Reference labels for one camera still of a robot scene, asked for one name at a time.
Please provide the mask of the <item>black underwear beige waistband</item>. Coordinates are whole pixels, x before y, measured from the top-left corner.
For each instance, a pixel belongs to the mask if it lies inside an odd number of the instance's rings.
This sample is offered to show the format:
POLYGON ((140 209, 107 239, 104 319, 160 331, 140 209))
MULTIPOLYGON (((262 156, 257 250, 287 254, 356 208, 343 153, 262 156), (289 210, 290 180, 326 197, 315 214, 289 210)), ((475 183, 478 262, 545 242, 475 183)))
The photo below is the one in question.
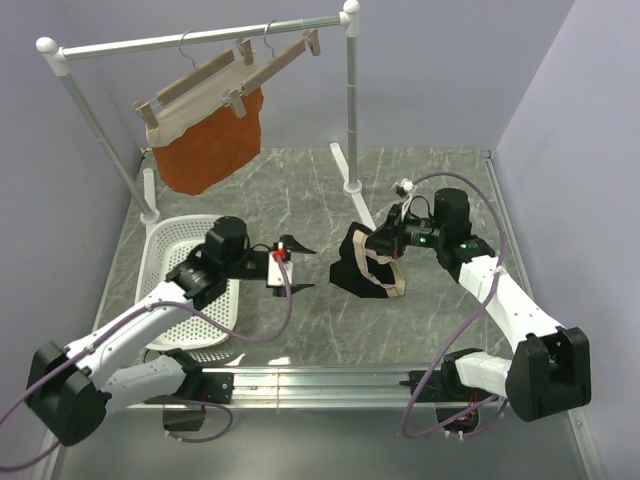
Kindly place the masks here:
POLYGON ((359 298, 402 297, 406 280, 397 262, 366 247, 372 230, 352 222, 329 269, 329 282, 359 298))

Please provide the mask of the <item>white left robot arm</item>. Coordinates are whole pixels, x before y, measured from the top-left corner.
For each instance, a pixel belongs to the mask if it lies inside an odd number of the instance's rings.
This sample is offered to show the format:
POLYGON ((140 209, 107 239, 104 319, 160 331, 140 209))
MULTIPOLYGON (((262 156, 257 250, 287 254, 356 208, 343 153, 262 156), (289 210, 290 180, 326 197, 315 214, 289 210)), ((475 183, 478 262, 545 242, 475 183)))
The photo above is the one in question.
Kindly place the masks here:
POLYGON ((218 218, 139 303, 65 347, 41 346, 31 361, 25 404, 62 445, 72 446, 130 405, 161 396, 199 401, 202 369, 185 351, 174 348, 141 365, 132 363, 135 354, 190 317, 203 317, 232 280, 262 281, 291 307, 300 289, 292 282, 291 257, 308 251, 289 234, 257 250, 243 220, 218 218))

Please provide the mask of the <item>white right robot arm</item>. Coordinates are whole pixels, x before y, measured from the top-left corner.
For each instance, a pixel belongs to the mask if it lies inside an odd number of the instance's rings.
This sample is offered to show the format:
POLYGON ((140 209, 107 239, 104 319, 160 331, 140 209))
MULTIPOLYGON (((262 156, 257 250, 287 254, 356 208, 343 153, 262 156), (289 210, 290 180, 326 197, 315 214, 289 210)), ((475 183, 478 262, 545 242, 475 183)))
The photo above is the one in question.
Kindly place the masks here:
POLYGON ((445 356, 438 372, 452 399, 483 390, 508 400, 531 422, 590 403, 591 362, 586 334, 565 328, 544 312, 499 265, 495 251, 472 232, 466 192, 444 188, 434 195, 427 218, 390 209, 366 241, 369 250, 397 259, 407 247, 435 251, 440 266, 479 301, 509 342, 510 360, 467 349, 445 356))

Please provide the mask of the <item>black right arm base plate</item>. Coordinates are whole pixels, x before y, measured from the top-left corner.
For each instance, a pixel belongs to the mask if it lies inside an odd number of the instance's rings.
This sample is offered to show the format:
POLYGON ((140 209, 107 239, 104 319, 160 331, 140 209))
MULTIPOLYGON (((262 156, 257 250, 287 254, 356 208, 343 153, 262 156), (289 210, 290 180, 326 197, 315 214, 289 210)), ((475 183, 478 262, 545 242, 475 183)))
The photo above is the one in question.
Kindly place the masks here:
MULTIPOLYGON (((410 390, 413 396, 418 390, 418 384, 424 376, 424 370, 412 370, 408 372, 408 377, 399 382, 399 385, 410 390)), ((445 376, 440 369, 435 370, 426 382, 425 386, 420 390, 416 403, 440 403, 450 402, 455 399, 455 395, 451 393, 445 385, 445 376)))

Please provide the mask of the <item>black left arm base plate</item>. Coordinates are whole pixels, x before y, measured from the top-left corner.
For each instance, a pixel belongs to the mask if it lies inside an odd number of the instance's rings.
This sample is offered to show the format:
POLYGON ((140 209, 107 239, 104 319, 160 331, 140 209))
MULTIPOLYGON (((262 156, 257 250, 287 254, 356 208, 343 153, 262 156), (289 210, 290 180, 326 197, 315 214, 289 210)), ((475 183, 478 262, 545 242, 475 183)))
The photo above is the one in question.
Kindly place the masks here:
POLYGON ((234 389, 234 374, 228 371, 203 371, 196 376, 192 400, 230 404, 234 389))

